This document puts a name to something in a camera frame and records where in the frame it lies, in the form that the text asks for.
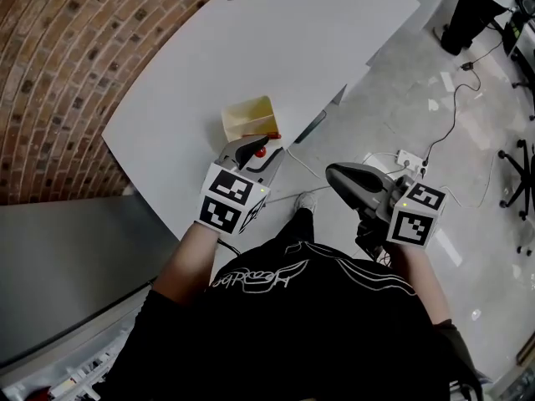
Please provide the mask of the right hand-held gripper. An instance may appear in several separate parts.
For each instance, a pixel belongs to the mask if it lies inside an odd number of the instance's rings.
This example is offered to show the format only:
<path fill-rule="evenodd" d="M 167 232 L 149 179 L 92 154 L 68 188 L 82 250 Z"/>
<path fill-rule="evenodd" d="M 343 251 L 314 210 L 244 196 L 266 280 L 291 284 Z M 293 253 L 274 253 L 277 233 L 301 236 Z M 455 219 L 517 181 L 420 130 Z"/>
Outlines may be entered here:
<path fill-rule="evenodd" d="M 355 243 L 382 250 L 385 243 L 427 247 L 446 203 L 446 193 L 408 175 L 392 179 L 373 166 L 333 163 L 326 180 L 359 215 Z"/>

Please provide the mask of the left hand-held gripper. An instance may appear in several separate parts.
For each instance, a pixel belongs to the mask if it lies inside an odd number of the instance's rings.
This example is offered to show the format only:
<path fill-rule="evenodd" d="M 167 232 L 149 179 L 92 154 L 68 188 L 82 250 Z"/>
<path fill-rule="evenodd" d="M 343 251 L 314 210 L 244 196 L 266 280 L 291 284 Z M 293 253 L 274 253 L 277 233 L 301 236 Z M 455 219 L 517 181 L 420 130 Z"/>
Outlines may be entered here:
<path fill-rule="evenodd" d="M 196 222 L 223 235 L 242 233 L 266 203 L 285 153 L 268 135 L 229 142 L 206 173 Z"/>

